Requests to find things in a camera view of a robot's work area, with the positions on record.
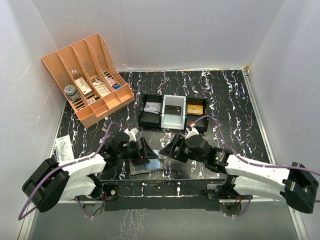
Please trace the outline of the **grey leather card holder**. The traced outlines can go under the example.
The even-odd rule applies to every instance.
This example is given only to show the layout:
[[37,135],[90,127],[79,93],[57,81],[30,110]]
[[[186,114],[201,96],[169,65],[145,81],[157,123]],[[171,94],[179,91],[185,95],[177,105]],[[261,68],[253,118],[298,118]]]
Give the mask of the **grey leather card holder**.
[[[144,163],[141,165],[146,166],[147,171],[145,173],[163,170],[164,169],[164,159],[161,159],[161,158],[160,159],[150,159],[149,163]],[[133,173],[134,164],[131,160],[129,160],[129,166],[130,166],[130,174],[134,176],[134,173]]]

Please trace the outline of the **dark grey credit card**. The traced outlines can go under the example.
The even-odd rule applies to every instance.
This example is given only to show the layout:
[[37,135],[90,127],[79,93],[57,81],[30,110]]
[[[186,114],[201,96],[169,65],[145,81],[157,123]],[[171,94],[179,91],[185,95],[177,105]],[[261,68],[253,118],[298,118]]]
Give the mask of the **dark grey credit card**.
[[143,174],[147,172],[147,168],[145,164],[140,164],[140,165],[134,165],[133,166],[133,174],[138,175],[138,174]]

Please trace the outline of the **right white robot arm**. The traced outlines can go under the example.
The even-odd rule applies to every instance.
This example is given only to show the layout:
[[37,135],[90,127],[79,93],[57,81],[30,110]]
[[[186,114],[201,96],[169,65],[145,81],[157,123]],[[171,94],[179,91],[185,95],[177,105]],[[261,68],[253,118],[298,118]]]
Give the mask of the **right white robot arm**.
[[225,174],[223,184],[204,190],[209,199],[259,196],[286,202],[305,214],[314,211],[319,182],[300,163],[282,167],[245,158],[231,150],[211,146],[195,127],[186,136],[176,134],[160,154],[183,163],[197,161],[214,173]]

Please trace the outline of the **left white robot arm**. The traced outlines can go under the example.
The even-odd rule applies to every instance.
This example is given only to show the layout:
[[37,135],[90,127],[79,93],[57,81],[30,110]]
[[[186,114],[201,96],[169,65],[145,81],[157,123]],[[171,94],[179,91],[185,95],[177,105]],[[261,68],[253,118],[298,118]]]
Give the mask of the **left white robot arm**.
[[22,191],[44,213],[61,200],[78,196],[100,199],[104,188],[96,175],[113,168],[118,161],[128,160],[132,175],[163,169],[158,151],[152,150],[144,137],[136,138],[136,132],[118,132],[106,140],[97,154],[60,162],[44,160],[23,184]]

